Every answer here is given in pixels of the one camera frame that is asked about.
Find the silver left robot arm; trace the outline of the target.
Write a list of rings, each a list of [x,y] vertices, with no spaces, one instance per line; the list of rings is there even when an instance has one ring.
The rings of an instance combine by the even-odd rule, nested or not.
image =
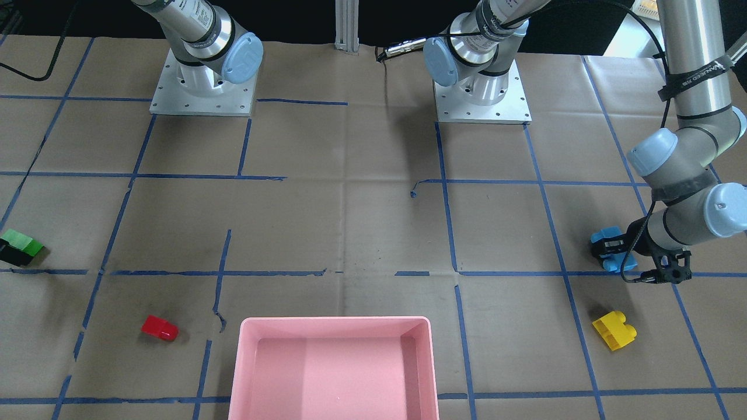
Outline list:
[[[473,75],[501,76],[516,54],[512,45],[533,14],[549,1],[481,1],[457,16],[424,46],[427,69],[451,87]],[[627,160],[664,210],[636,220],[624,234],[592,241],[598,258],[633,250],[644,256],[681,253],[745,231],[745,188],[718,183],[708,165],[745,135],[745,115],[732,104],[720,8],[716,1],[661,4],[665,83],[658,91],[675,103],[678,129],[660,128],[628,152]]]

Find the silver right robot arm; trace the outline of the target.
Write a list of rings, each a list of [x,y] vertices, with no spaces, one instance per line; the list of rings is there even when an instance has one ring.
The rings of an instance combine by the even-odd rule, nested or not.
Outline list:
[[[259,39],[206,1],[136,1],[163,41],[10,36],[2,59],[3,271],[197,267],[216,202],[245,180],[219,159],[249,125]]]

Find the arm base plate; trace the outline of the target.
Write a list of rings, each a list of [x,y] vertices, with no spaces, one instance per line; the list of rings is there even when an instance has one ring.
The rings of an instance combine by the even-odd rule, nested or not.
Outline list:
[[[499,76],[478,73],[451,87],[432,84],[438,122],[526,125],[533,121],[516,61]]]
[[[187,66],[168,51],[149,111],[168,116],[250,117],[259,75],[231,83],[206,66]]]

